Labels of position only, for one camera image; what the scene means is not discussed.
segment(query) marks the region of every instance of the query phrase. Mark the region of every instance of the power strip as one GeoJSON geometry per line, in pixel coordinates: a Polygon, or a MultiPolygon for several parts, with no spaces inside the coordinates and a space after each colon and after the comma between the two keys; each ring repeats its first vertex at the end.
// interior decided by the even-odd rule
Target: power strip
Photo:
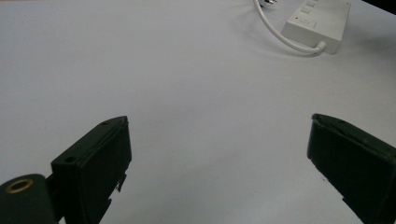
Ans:
{"type": "Polygon", "coordinates": [[[350,3],[344,0],[304,0],[286,22],[282,35],[309,47],[319,41],[335,53],[343,38],[350,3]]]}

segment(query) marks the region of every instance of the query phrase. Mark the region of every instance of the white surface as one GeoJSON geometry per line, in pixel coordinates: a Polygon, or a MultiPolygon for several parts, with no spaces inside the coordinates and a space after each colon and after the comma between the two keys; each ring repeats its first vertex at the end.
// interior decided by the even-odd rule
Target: white surface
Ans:
{"type": "Polygon", "coordinates": [[[394,22],[352,1],[337,54],[303,57],[251,0],[1,2],[0,182],[126,115],[134,158],[102,223],[361,223],[306,158],[310,117],[396,146],[394,22]]]}
{"type": "Polygon", "coordinates": [[[324,41],[325,51],[335,53],[349,9],[350,3],[344,0],[304,0],[286,21],[282,35],[310,47],[324,41]]]}

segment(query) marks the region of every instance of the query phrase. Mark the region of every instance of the power outlet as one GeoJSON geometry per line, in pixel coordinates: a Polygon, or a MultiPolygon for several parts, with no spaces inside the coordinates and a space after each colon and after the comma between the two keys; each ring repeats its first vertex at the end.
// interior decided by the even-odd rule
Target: power outlet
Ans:
{"type": "Polygon", "coordinates": [[[314,48],[319,41],[335,53],[343,38],[350,3],[344,0],[304,0],[286,22],[282,35],[314,48]]]}

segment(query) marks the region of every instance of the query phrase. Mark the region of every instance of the power strip switch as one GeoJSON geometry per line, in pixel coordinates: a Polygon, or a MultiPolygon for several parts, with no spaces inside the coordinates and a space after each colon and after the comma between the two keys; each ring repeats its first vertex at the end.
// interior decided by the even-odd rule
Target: power strip switch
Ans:
{"type": "Polygon", "coordinates": [[[304,0],[282,30],[288,39],[314,48],[326,43],[325,51],[335,53],[343,38],[350,3],[344,0],[304,0]]]}

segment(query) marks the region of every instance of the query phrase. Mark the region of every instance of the white cable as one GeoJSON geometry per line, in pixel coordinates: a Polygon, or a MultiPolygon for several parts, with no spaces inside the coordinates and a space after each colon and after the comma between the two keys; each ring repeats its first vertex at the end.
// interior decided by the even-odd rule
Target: white cable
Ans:
{"type": "Polygon", "coordinates": [[[309,47],[303,47],[303,46],[298,46],[288,40],[285,36],[283,36],[280,32],[278,32],[274,26],[271,25],[271,23],[267,20],[267,18],[264,16],[264,13],[262,12],[262,7],[260,6],[259,0],[253,0],[254,5],[256,6],[257,12],[259,12],[260,18],[262,19],[262,22],[264,25],[268,28],[268,30],[282,43],[285,45],[291,47],[292,49],[298,50],[302,53],[309,53],[309,54],[314,54],[314,53],[320,53],[326,48],[326,43],[324,41],[320,41],[316,47],[314,48],[309,48],[309,47]]]}

